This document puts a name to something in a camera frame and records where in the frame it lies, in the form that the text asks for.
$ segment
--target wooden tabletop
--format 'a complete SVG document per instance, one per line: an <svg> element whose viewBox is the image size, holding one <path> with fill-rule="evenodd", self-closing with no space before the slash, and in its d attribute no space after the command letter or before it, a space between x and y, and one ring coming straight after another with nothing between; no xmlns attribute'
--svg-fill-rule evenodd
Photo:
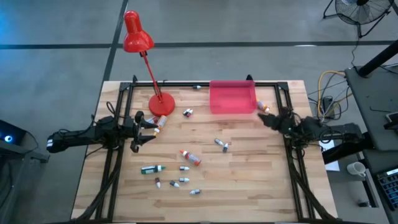
<svg viewBox="0 0 398 224"><path fill-rule="evenodd" d="M311 116L303 81L288 81L292 104L301 117ZM107 101L116 105L120 82L105 82L96 119L111 115ZM168 116L157 138L133 153L126 141L116 198L115 222L277 222L297 221L289 170L282 135L263 125L253 114L211 114L208 88L163 87L175 99L175 110ZM146 118L152 88L134 88L131 115L141 110ZM256 87L256 96L277 114L275 92ZM182 113L193 109L190 118ZM143 134L153 131L144 130ZM214 143L219 138L229 143L227 153ZM88 152L99 145L89 146ZM179 150L202 159L192 166ZM78 217L98 193L106 151L98 151L85 160L72 218ZM336 217L336 208L318 147L306 148L305 166L310 188L320 203ZM158 164L165 171L142 175L141 167ZM189 171L179 171L189 166ZM155 186L155 178L161 188ZM190 182L172 187L171 180L188 177ZM201 189L200 195L189 191ZM307 214L303 193L300 198ZM105 214L108 200L105 202Z"/></svg>

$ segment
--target concrete floor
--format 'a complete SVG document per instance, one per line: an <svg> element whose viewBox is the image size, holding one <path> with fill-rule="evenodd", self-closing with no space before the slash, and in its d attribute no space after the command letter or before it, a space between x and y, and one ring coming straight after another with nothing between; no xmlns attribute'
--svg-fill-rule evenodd
<svg viewBox="0 0 398 224"><path fill-rule="evenodd" d="M1 1L0 46L112 44L122 4L123 0ZM159 80L242 79L251 74L258 80L304 80L307 92L311 92L317 89L321 72L351 66L351 51L356 40L355 26L339 18L322 20L327 4L328 0L130 0L127 8L140 13L143 27L157 43L261 41L275 45L153 49L149 51L149 61ZM356 65L366 63L387 47L378 41L398 37L397 19L392 11L361 40L376 42L356 49ZM125 33L123 27L120 43ZM330 41L331 44L278 47L298 41L314 44ZM81 49L0 50L0 104L3 105L0 119L32 132L41 150L45 150L48 135L60 128L84 129L95 112L112 50L79 47ZM138 55L117 49L113 61L108 74L110 80L130 80L133 74L140 80L149 79ZM398 57L394 57L387 63L397 62ZM341 80L336 77L332 83ZM327 94L337 95L344 88L345 84L338 85ZM354 98L350 98L349 110L331 124L355 122L365 131L358 112ZM48 164L32 162L12 223L69 219L84 149L76 147L52 154ZM356 200L366 196L352 196L352 189L358 187L355 184L331 180L331 187L340 218L386 222L381 209L358 209Z"/></svg>

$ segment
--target white mug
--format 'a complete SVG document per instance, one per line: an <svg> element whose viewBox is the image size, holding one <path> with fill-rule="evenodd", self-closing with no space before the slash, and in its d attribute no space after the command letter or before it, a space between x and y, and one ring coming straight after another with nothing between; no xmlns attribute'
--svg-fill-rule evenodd
<svg viewBox="0 0 398 224"><path fill-rule="evenodd" d="M353 162L347 166L347 171L352 175L358 175L360 177L366 177L366 167L361 162Z"/></svg>

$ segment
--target lamp base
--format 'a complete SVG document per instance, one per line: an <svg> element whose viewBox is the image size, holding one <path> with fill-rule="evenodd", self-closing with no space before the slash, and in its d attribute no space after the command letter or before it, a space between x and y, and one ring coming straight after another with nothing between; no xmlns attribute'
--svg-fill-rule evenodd
<svg viewBox="0 0 398 224"><path fill-rule="evenodd" d="M156 95L149 100L149 110L155 116L167 116L173 112L175 107L174 98L168 93L162 93L163 102Z"/></svg>

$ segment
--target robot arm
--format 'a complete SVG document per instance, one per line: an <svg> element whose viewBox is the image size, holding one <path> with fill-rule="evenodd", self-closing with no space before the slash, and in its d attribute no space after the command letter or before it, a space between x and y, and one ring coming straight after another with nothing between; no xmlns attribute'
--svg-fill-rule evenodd
<svg viewBox="0 0 398 224"><path fill-rule="evenodd" d="M358 125L354 123L326 126L313 117L300 118L293 111L283 108L282 114L258 114L265 126L279 131L293 142L310 143L312 141L344 139L359 141L363 138Z"/></svg>
<svg viewBox="0 0 398 224"><path fill-rule="evenodd" d="M157 128L156 124L150 124L144 119L144 113L138 111L133 120L130 116L126 117L124 125L120 125L112 116L93 123L82 131L57 131L47 139L47 150L51 153L61 152L69 147L84 146L90 144L102 144L108 149L119 147L120 139L134 138L130 148L133 152L138 152L139 146L156 138L155 136L143 136L140 133L143 128Z"/></svg>

